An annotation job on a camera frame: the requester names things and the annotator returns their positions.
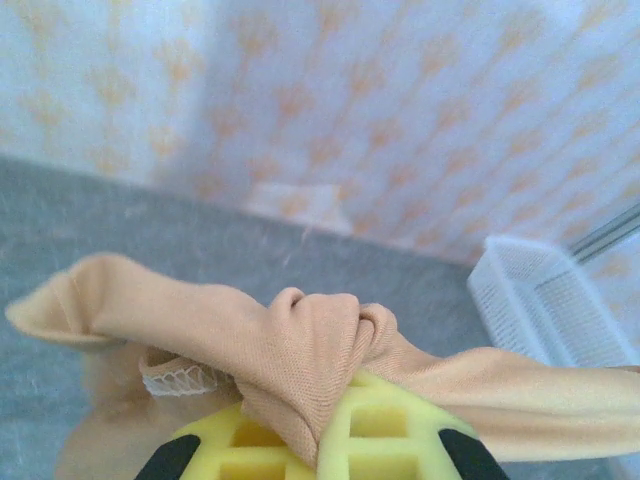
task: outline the yellow plastic object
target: yellow plastic object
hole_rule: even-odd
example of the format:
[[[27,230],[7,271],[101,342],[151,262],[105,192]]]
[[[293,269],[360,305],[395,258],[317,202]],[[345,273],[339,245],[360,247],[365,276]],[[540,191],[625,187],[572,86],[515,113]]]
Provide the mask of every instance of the yellow plastic object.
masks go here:
[[[317,480],[460,480],[443,429],[478,438],[418,395],[358,372],[323,433]]]
[[[201,444],[180,480],[315,480],[314,472],[273,431],[244,417],[240,404],[191,423],[175,438]]]

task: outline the lace trim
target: lace trim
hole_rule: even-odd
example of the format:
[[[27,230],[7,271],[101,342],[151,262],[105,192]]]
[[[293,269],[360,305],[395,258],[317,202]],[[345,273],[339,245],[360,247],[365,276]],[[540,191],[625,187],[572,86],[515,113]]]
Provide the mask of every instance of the lace trim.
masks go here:
[[[202,395],[212,393],[219,384],[228,384],[232,378],[222,372],[205,372],[200,365],[163,373],[161,375],[143,375],[147,391],[156,397],[183,395]]]

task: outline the white plastic basket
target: white plastic basket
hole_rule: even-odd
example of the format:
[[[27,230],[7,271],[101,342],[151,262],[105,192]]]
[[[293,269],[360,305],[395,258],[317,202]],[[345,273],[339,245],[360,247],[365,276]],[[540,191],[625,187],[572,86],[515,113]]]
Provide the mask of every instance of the white plastic basket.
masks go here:
[[[639,363],[569,254],[504,236],[485,248],[468,286],[495,346],[559,367]]]

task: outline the black plastic part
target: black plastic part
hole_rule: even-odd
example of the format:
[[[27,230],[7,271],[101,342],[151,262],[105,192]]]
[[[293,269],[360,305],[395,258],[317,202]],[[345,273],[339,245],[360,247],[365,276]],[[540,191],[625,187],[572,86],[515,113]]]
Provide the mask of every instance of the black plastic part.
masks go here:
[[[135,480],[180,480],[200,446],[196,435],[185,435],[161,445]]]
[[[509,480],[482,442],[457,430],[438,432],[462,480]]]

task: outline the beige fabric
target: beige fabric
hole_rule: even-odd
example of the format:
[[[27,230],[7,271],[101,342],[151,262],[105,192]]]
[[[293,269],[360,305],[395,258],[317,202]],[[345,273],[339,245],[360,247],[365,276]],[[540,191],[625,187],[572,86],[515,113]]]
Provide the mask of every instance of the beige fabric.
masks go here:
[[[389,310],[352,295],[291,288],[265,308],[227,286],[98,255],[55,275],[7,317],[27,335],[87,352],[95,410],[70,438],[59,478],[132,478],[176,426],[241,396],[248,415],[313,465],[360,367],[469,421],[499,460],[640,451],[637,372],[550,368],[493,348],[437,358],[402,337]],[[235,385],[202,398],[144,389],[148,369],[185,362],[227,372]]]

